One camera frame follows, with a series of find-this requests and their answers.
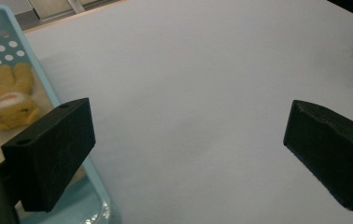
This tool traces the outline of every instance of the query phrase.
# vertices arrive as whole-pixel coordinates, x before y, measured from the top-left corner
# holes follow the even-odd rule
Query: blue basket
[[[54,107],[59,105],[60,101],[13,13],[8,7],[0,5],[0,64],[13,66],[19,62],[27,62],[32,65],[52,105]],[[22,219],[21,224],[121,223],[118,210],[111,202],[90,159],[83,162],[83,167],[86,171],[86,177],[67,189],[50,213],[34,213]]]

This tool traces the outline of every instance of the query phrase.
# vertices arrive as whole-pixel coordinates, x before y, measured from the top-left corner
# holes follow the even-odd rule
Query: tiled floor
[[[84,6],[84,8],[86,11],[89,11],[94,8],[107,6],[107,5],[109,5],[111,3],[115,3],[117,1],[119,1],[119,0],[100,0],[100,1],[96,1],[94,4]],[[59,20],[62,20],[64,18],[73,16],[73,15],[76,15],[76,14],[71,9],[70,11],[67,11],[61,15],[56,15],[51,19],[46,19],[45,21],[42,21],[36,16],[34,11],[28,11],[28,12],[24,12],[22,14],[16,15],[16,19],[19,22],[22,30],[26,31],[28,29],[32,29],[37,26],[44,25],[44,24],[47,24],[50,22],[59,21]]]

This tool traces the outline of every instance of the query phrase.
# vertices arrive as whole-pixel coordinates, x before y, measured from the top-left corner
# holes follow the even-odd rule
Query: yellow bunny toy
[[[0,65],[0,130],[29,125],[40,118],[40,110],[30,96],[33,85],[28,63],[18,63],[14,68]]]

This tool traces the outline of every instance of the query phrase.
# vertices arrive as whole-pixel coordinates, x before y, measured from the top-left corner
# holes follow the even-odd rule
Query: white table
[[[27,34],[123,223],[353,223],[283,146],[292,100],[353,120],[353,14],[325,0],[129,0]]]

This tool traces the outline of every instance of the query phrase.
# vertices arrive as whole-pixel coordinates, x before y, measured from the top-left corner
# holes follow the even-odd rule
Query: toy face
[[[0,97],[0,130],[32,124],[39,117],[39,109],[29,96],[11,92]]]

